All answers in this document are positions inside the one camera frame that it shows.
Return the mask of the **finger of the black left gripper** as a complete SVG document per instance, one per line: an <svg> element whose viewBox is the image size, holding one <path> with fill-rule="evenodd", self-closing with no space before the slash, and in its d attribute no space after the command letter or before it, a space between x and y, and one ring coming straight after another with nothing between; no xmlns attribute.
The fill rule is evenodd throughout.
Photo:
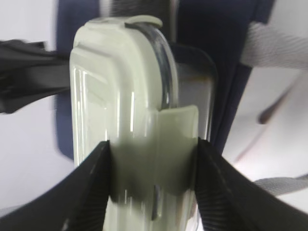
<svg viewBox="0 0 308 231"><path fill-rule="evenodd" d="M0 111L12 114L70 89L69 56L45 49L44 42L0 42Z"/></svg>

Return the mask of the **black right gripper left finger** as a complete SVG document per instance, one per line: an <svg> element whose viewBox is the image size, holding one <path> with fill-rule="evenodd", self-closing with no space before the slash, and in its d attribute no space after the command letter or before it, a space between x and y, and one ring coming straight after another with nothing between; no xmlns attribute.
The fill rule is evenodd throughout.
<svg viewBox="0 0 308 231"><path fill-rule="evenodd" d="M1 217L2 231L101 231L110 194L110 144L100 142L64 180Z"/></svg>

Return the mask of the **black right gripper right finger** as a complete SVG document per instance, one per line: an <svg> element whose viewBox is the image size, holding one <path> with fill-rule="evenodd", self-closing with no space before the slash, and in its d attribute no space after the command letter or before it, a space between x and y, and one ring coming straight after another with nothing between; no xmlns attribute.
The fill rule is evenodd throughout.
<svg viewBox="0 0 308 231"><path fill-rule="evenodd" d="M206 231L306 231L306 213L261 189L199 139L195 195Z"/></svg>

